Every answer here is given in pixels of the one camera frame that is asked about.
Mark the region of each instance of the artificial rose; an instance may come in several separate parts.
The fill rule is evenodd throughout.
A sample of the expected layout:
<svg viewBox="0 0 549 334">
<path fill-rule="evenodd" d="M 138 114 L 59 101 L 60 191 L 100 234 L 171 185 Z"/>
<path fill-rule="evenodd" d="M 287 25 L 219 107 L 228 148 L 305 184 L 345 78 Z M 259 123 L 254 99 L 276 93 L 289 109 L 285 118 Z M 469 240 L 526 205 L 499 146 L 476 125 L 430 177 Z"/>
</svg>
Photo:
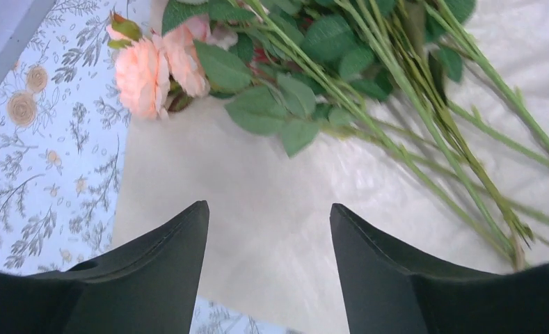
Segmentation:
<svg viewBox="0 0 549 334">
<path fill-rule="evenodd" d="M 164 36 L 172 77 L 188 96 L 203 97 L 211 87 L 198 61 L 194 40 L 229 49 L 237 43 L 237 34 L 224 28 L 216 29 L 213 34 L 208 15 L 199 15 L 191 17 Z"/>
<path fill-rule="evenodd" d="M 170 74 L 159 36 L 141 38 L 120 50 L 115 67 L 122 105 L 142 118 L 168 115 L 164 104 L 170 90 Z"/>
</svg>

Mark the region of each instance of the white wrapping paper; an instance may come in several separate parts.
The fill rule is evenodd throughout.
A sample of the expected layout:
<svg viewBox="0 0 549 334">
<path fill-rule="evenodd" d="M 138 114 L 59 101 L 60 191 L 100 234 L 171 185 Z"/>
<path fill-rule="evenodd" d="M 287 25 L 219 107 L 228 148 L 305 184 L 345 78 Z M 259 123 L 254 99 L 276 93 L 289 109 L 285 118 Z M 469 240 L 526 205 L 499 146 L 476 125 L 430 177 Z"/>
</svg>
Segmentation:
<svg viewBox="0 0 549 334">
<path fill-rule="evenodd" d="M 157 30 L 165 3 L 152 1 Z M 467 27 L 507 82 L 523 89 L 528 107 L 549 133 L 549 0 L 479 0 Z M 449 88 L 454 100 L 475 104 L 485 122 L 532 145 L 526 128 L 493 91 L 471 73 L 467 77 L 463 87 Z M 391 105 L 402 115 L 408 112 L 396 101 Z M 247 134 L 222 106 L 207 98 L 167 122 L 133 120 L 115 246 L 195 200 L 208 200 L 211 221 L 199 295 L 312 334 L 348 333 L 328 226 L 334 202 L 443 259 L 509 270 L 407 170 L 372 145 L 319 136 L 288 159 L 277 139 Z M 382 118 L 388 111 L 372 106 Z M 504 194 L 549 213 L 549 170 L 471 127 L 463 129 Z M 549 239 L 549 229 L 526 221 Z M 534 246 L 527 258 L 549 261 L 549 249 Z"/>
</svg>

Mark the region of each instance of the flower stem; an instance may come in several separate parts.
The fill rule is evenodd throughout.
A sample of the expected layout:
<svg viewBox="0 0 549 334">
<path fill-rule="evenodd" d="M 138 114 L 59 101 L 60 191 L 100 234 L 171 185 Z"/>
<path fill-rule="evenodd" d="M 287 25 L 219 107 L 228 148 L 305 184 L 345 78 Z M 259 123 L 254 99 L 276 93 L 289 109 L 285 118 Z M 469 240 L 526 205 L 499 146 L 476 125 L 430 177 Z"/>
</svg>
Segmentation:
<svg viewBox="0 0 549 334">
<path fill-rule="evenodd" d="M 511 148 L 512 150 L 515 150 L 526 157 L 535 160 L 536 162 L 540 163 L 541 165 L 549 168 L 549 159 L 546 157 L 540 155 L 539 153 L 536 153 L 535 151 L 532 151 L 525 146 L 521 145 L 520 143 L 512 140 L 511 138 L 505 136 L 501 132 L 496 131 L 494 128 L 489 127 L 487 124 L 485 124 L 481 119 L 475 117 L 474 115 L 471 115 L 469 112 L 465 111 L 463 108 L 461 108 L 456 103 L 449 101 L 449 107 L 452 110 L 453 113 L 457 114 L 467 122 L 473 124 L 476 128 L 490 136 L 491 138 L 494 138 L 495 140 L 503 143 L 507 147 Z"/>
<path fill-rule="evenodd" d="M 532 117 L 526 108 L 522 97 L 517 92 L 514 92 L 504 82 L 498 71 L 493 68 L 489 60 L 485 57 L 485 55 L 483 55 L 479 47 L 475 44 L 472 37 L 454 17 L 445 1 L 436 0 L 436 2 L 440 6 L 440 12 L 442 15 L 426 3 L 425 6 L 428 13 L 436 19 L 436 21 L 438 21 L 440 25 L 442 25 L 463 48 L 466 49 L 468 55 L 472 57 L 473 61 L 481 67 L 489 79 L 491 79 L 491 81 L 498 87 L 500 92 L 516 107 L 516 112 L 520 118 L 524 120 L 525 124 L 537 136 L 542 146 L 544 146 L 544 148 L 549 152 L 549 136 Z"/>
<path fill-rule="evenodd" d="M 384 150 L 387 149 L 387 147 L 384 146 L 382 144 L 382 142 L 377 137 L 375 137 L 371 134 L 368 134 L 366 132 L 362 132 L 359 129 L 356 129 L 356 128 L 353 128 L 353 127 L 350 127 L 350 128 L 345 127 L 345 128 L 342 128 L 342 131 L 343 132 L 349 132 L 349 134 L 351 136 L 355 136 L 356 138 L 359 138 L 361 140 L 367 141 L 369 143 L 373 143 L 373 144 L 379 146 L 380 148 L 382 148 Z M 416 153 L 413 153 L 413 152 L 409 152 L 409 155 L 411 156 L 413 161 L 418 162 L 420 164 L 423 164 L 423 165 L 427 166 L 428 168 L 430 168 L 431 170 L 434 170 L 434 171 L 436 171 L 440 174 L 443 174 L 445 176 L 448 176 L 448 177 L 456 180 L 457 182 L 460 182 L 460 179 L 456 176 L 456 174 L 454 174 L 448 168 L 440 165 L 439 163 L 437 163 L 433 160 L 430 160 L 426 157 L 423 157 L 421 155 L 418 155 Z M 402 161 L 401 157 L 398 157 L 398 156 L 395 156 L 395 155 L 391 155 L 391 156 Z M 473 182 L 473 186 L 476 188 L 476 190 L 483 193 L 484 195 L 489 195 L 489 192 L 482 185 Z M 505 198 L 505 200 L 510 204 L 511 207 L 518 210 L 518 212 L 521 212 L 521 213 L 523 213 L 523 214 L 525 214 L 529 217 L 534 218 L 536 221 L 541 222 L 541 223 L 549 226 L 549 215 L 544 214 L 543 212 L 540 212 L 539 210 L 537 210 L 535 208 L 528 207 L 527 205 L 524 205 L 524 204 L 522 204 L 518 201 L 512 200 L 511 198 Z"/>
<path fill-rule="evenodd" d="M 439 198 L 441 198 L 454 212 L 456 212 L 466 223 L 472 226 L 477 233 L 483 236 L 488 243 L 490 243 L 494 249 L 502 254 L 509 260 L 511 258 L 511 252 L 513 248 L 509 243 L 509 240 L 504 236 L 503 239 L 494 239 L 494 236 L 485 231 L 485 229 L 472 219 L 464 210 L 461 209 L 447 194 L 441 189 L 436 183 L 434 183 L 425 173 L 423 173 L 419 167 L 413 162 L 411 157 L 408 155 L 408 151 L 404 147 L 399 147 L 396 145 L 384 132 L 383 130 L 375 124 L 372 120 L 368 118 L 367 112 L 364 108 L 359 108 L 355 102 L 347 97 L 337 85 L 333 83 L 333 80 L 328 77 L 322 68 L 313 62 L 292 40 L 288 38 L 281 30 L 276 26 L 274 22 L 264 13 L 264 11 L 256 6 L 255 0 L 249 0 L 248 3 L 251 3 L 256 7 L 256 11 L 260 17 L 264 20 L 266 24 L 272 27 L 274 32 L 282 40 L 279 41 L 274 36 L 269 36 L 269 40 L 287 54 L 292 60 L 300 66 L 307 74 L 309 74 L 314 80 L 321 84 L 329 94 L 331 94 L 335 99 L 337 99 L 346 109 L 356 116 L 358 116 L 381 140 L 381 142 L 387 146 L 391 153 L 398 155 L 402 158 L 404 163 L 418 176 Z"/>
<path fill-rule="evenodd" d="M 483 200 L 479 197 L 478 193 L 475 191 L 475 189 L 472 187 L 472 182 L 470 181 L 470 178 L 465 174 L 464 170 L 462 169 L 461 165 L 458 164 L 456 159 L 454 158 L 453 154 L 451 153 L 450 149 L 448 148 L 448 145 L 440 135 L 440 132 L 436 128 L 436 125 L 433 123 L 432 116 L 428 109 L 430 109 L 427 105 L 424 105 L 422 103 L 422 100 L 418 98 L 417 94 L 415 93 L 415 89 L 412 86 L 411 82 L 408 80 L 406 75 L 404 74 L 404 70 L 400 68 L 397 64 L 397 60 L 395 59 L 395 56 L 393 56 L 390 52 L 386 51 L 386 48 L 383 48 L 380 44 L 380 42 L 374 37 L 371 30 L 373 30 L 377 35 L 380 35 L 379 28 L 376 24 L 376 22 L 372 19 L 372 16 L 370 13 L 366 10 L 364 10 L 365 16 L 367 16 L 367 20 L 369 22 L 369 26 L 366 25 L 358 11 L 351 5 L 349 0 L 335 0 L 335 2 L 341 6 L 343 9 L 345 9 L 348 13 L 350 13 L 353 18 L 357 21 L 358 25 L 361 27 L 361 29 L 364 31 L 365 35 L 367 36 L 367 41 L 369 43 L 369 46 L 372 48 L 373 51 L 376 52 L 376 54 L 379 56 L 379 58 L 383 61 L 385 66 L 389 69 L 391 74 L 393 75 L 395 81 L 399 84 L 399 87 L 406 93 L 409 100 L 412 102 L 415 109 L 420 114 L 420 117 L 422 118 L 422 121 L 426 125 L 426 128 L 432 135 L 432 138 L 434 141 L 438 144 L 440 147 L 440 150 L 445 155 L 446 159 L 448 160 L 450 166 L 456 173 L 457 177 L 461 180 L 464 187 L 467 189 L 468 193 L 470 194 L 470 197 L 475 202 L 477 208 L 482 213 L 482 216 L 485 218 L 486 222 L 490 225 L 492 232 L 498 236 L 498 239 L 505 245 L 508 246 L 509 254 L 513 254 L 514 250 L 510 246 L 509 239 L 506 237 L 506 235 L 501 231 L 493 217 L 491 216 L 489 210 L 487 209 L 487 206 L 483 202 Z"/>
</svg>

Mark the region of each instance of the artificial flower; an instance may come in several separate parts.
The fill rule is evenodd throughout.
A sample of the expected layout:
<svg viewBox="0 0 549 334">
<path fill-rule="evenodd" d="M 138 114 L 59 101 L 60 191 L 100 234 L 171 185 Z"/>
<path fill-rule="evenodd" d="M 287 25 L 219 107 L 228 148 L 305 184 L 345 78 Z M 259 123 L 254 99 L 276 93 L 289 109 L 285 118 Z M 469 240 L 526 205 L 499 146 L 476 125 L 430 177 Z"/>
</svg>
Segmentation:
<svg viewBox="0 0 549 334">
<path fill-rule="evenodd" d="M 165 118 L 170 90 L 168 60 L 163 40 L 157 35 L 141 38 L 122 49 L 115 63 L 120 102 L 142 118 Z"/>
<path fill-rule="evenodd" d="M 170 73 L 191 97 L 206 96 L 211 89 L 194 47 L 194 40 L 204 42 L 210 33 L 208 17 L 192 17 L 164 36 Z"/>
</svg>

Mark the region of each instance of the floral wrapping paper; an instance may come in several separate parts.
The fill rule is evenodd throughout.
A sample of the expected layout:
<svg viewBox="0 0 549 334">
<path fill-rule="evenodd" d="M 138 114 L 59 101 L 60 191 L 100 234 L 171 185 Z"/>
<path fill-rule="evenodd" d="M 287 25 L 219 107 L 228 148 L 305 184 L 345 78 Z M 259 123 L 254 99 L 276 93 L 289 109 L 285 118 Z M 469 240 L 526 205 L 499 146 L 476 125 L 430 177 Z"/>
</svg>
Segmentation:
<svg viewBox="0 0 549 334">
<path fill-rule="evenodd" d="M 130 114 L 113 82 L 111 10 L 149 0 L 58 0 L 0 85 L 0 271 L 66 270 L 110 249 Z M 293 334 L 197 299 L 191 333 Z"/>
</svg>

